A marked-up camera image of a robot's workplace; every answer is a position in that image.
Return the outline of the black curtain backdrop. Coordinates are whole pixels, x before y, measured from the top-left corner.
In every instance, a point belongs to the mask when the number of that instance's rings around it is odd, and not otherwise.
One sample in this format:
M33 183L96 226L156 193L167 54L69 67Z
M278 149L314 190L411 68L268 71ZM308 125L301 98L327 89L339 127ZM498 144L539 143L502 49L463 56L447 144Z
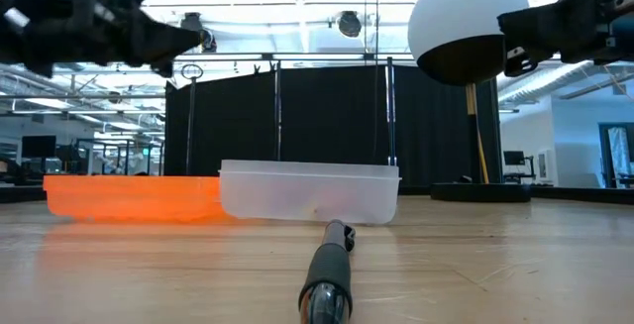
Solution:
M191 175L216 176L223 160L387 164L382 70L378 84L373 66L282 72L280 159L273 72L197 83ZM401 186L423 188L470 174L465 90L416 67L395 66L393 75ZM186 175L189 86L165 87L167 175Z

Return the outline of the black aluminium table frame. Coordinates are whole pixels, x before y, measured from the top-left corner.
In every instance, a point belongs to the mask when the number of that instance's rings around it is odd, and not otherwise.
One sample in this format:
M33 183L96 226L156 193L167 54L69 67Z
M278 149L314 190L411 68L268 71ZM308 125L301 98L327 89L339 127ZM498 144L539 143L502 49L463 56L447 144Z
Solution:
M536 198L634 205L634 188L569 188L537 185L531 185L530 188L531 195ZM40 185L0 187L0 204L46 199L46 192Z

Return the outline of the black pen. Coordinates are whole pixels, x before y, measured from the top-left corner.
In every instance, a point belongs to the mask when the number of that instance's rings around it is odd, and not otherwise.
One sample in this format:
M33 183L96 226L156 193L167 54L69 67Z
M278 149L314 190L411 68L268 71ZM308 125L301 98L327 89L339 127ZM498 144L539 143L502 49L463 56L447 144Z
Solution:
M333 220L315 251L298 295L300 324L349 324L353 312L350 252L356 231Z

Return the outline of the metal backdrop stand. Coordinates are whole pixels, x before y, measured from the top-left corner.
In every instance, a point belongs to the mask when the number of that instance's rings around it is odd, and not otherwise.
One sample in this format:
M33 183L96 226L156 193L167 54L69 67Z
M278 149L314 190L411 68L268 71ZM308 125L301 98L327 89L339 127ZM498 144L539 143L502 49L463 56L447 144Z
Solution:
M389 137L389 164L396 164L395 157L395 103L394 103L394 62L395 61L412 61L409 54L382 54L382 53L309 53L309 54L292 54L292 53L261 53L261 54L189 54L178 56L175 61L181 63L181 74L187 77L187 72L194 66L202 68L205 72L207 66L202 63L211 62L251 62L254 67L254 73L258 72L258 68L264 65L266 61L269 70L274 73L274 108L275 108L275 124L276 124L276 151L278 159L281 157L282 142L282 70L287 63L289 68L304 68L317 66L333 66L351 63L353 65L374 67L374 83L378 84L378 74L382 70L385 85L385 115L387 124L387 134ZM193 82L196 80L194 74L188 76Z

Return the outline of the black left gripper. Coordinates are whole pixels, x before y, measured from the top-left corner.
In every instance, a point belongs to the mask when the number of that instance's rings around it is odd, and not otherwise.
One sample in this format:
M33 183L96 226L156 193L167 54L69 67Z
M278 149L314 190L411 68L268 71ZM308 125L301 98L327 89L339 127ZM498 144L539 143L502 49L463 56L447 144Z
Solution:
M173 77L173 59L198 33L158 22L144 0L0 0L0 62L50 77L57 63L149 64Z

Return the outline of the orange perforated plastic lid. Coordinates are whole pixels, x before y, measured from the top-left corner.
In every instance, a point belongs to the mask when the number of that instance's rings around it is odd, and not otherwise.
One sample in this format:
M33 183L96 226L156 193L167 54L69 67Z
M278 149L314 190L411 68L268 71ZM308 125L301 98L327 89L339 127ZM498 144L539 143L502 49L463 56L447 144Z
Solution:
M213 176L47 175L50 212L75 220L203 222L227 219Z

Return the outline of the clear plastic supply box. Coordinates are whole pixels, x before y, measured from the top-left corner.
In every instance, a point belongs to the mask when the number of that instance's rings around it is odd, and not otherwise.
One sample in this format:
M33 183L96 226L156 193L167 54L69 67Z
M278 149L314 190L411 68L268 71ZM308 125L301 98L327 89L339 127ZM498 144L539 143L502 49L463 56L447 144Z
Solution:
M223 160L223 210L237 218L382 225L397 208L394 165Z

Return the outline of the round ceiling fixture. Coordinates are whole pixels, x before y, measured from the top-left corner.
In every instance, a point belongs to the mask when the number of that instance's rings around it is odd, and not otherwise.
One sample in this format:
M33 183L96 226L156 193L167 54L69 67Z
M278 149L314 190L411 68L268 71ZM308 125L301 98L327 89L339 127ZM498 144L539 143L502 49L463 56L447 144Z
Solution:
M356 11L343 11L337 24L339 32L347 38L357 38L362 30L362 23Z
M185 13L184 18L180 21L180 27L198 33L198 44L187 51L188 54L214 54L217 51L215 36L210 30L203 27L199 13Z

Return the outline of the white globe lamp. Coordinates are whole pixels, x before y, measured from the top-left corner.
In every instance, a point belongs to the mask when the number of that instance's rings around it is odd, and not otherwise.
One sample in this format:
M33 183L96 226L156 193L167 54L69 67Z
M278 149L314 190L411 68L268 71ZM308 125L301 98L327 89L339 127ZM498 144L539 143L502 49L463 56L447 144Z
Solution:
M497 17L528 0L418 0L408 22L408 45L418 67L434 80L465 90L471 161L469 182L434 183L435 200L528 203L530 187L489 180L478 124L477 86L504 67L504 37Z

